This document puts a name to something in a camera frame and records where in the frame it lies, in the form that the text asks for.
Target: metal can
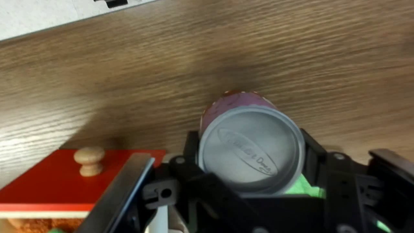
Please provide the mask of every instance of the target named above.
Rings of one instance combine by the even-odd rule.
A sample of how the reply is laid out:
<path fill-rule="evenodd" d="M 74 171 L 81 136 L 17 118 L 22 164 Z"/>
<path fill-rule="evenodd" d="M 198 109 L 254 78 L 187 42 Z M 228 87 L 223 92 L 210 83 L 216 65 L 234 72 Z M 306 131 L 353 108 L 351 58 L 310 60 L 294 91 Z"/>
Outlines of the metal can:
<path fill-rule="evenodd" d="M 281 195 L 302 174 L 299 127 L 258 94 L 225 94 L 206 111 L 200 133 L 198 166 L 242 196 Z"/>

